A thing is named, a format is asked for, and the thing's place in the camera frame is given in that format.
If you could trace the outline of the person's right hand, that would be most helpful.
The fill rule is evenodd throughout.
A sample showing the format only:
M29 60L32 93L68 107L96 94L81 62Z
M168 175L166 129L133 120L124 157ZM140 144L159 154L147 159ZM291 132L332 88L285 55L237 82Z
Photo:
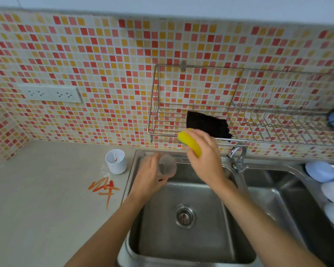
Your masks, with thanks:
M219 191L226 187L228 179L223 170L217 142L216 158L197 158L189 147L187 148L187 157L198 177L215 193L219 194Z

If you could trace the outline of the person's left hand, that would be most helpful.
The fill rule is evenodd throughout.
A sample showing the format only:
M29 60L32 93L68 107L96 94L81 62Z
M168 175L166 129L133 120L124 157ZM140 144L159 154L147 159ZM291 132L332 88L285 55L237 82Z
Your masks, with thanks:
M130 190L130 195L145 204L166 184L157 184L157 167L162 155L155 153L145 157Z

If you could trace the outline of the yellow sponge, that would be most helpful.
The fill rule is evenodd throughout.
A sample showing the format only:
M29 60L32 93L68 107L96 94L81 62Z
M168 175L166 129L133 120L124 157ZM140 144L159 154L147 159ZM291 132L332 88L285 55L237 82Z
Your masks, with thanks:
M202 156L202 148L199 144L199 141L194 139L187 131L200 131L193 128L186 128L185 130L178 133L177 139L179 142L184 144L185 146L189 147L195 154L197 158Z

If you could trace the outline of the translucent plastic cup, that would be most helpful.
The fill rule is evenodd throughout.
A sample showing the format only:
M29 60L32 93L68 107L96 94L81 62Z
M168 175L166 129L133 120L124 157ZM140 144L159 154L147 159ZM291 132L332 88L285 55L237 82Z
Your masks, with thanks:
M160 157L157 167L157 179L172 178L177 171L177 163L175 159L169 155L164 154Z

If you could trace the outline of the person's right forearm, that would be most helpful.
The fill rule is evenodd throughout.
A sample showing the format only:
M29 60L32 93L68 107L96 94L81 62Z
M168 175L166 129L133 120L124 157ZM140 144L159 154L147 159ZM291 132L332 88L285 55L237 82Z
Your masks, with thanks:
M214 191L234 217L265 267L326 267L278 227L249 197L228 179Z

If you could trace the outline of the person's left forearm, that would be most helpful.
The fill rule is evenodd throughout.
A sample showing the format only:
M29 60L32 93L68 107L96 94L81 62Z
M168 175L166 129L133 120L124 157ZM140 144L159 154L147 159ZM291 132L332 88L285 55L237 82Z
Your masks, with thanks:
M134 220L150 198L147 193L131 192L64 267L113 267Z

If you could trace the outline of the black cloth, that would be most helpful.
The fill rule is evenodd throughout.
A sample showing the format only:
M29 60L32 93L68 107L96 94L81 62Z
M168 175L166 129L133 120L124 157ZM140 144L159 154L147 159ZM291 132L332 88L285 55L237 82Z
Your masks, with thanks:
M227 139L228 142L233 137L227 120L195 111L187 112L186 128L201 130L216 139Z

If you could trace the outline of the chrome faucet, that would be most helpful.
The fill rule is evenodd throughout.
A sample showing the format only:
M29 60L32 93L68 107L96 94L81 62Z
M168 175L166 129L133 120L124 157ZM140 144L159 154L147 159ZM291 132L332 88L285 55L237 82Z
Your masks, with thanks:
M234 159L234 156L238 151L241 151L241 154L239 158ZM234 162L232 163L232 168L238 173L243 173L246 169L249 168L248 165L244 164L246 153L247 153L246 145L235 145L234 147L232 147L231 151L227 155L227 157L234 159Z

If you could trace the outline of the metal sink drain strainer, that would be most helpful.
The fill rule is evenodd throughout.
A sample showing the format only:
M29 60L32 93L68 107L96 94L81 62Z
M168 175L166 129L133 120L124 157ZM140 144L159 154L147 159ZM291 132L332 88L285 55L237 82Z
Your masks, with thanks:
M186 204L182 204L175 209L176 224L182 229L192 228L197 220L195 210Z

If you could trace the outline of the white cup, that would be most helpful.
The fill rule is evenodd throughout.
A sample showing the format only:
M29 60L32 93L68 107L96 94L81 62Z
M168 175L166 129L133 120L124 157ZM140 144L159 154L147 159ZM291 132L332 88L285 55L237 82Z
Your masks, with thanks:
M112 174L123 174L127 168L127 160L124 151L120 149L113 149L105 156L105 161Z

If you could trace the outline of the orange sauce smear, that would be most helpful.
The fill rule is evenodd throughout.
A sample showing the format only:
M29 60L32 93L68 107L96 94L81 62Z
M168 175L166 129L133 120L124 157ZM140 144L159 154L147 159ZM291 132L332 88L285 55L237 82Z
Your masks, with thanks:
M111 180L109 177L104 177L98 181L92 182L88 187L88 190L91 190L92 193L97 193L100 196L106 196L106 210L108 210L111 197L117 191L120 191L120 188L116 187L114 181Z

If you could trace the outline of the stainless steel double sink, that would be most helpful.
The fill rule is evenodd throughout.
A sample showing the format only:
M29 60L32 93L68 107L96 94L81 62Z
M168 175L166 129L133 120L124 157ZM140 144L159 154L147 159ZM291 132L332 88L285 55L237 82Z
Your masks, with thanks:
M162 152L177 163L174 177L146 203L117 258L123 267L263 267L239 225L218 196L203 183L183 152ZM250 159L243 173L222 157L227 177L278 226L334 267L334 225L323 208L329 202L303 161ZM175 209L186 204L197 216L182 229Z

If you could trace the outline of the white power socket strip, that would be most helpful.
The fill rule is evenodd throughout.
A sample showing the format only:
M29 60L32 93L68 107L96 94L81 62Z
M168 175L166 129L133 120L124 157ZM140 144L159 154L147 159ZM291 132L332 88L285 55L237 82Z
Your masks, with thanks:
M78 89L65 85L18 84L18 89L28 100L81 103Z

